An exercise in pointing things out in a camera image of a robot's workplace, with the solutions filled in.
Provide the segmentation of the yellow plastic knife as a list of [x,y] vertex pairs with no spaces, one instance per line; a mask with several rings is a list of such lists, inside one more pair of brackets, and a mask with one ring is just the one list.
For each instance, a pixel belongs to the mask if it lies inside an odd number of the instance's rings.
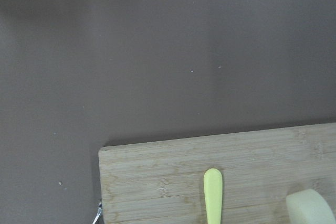
[[203,177],[208,224],[220,224],[223,202],[223,176],[218,169],[208,169]]

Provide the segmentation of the white steamed bun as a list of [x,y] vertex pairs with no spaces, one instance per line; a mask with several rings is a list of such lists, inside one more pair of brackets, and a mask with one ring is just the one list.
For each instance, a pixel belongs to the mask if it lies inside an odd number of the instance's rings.
[[286,207],[290,223],[335,224],[335,216],[329,204],[313,189],[287,195]]

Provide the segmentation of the bamboo cutting board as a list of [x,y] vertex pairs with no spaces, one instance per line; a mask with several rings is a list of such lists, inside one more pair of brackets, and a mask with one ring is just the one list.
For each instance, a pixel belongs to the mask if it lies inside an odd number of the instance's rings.
[[223,223],[288,223],[288,194],[335,209],[335,124],[103,147],[105,223],[205,223],[203,176],[224,178]]

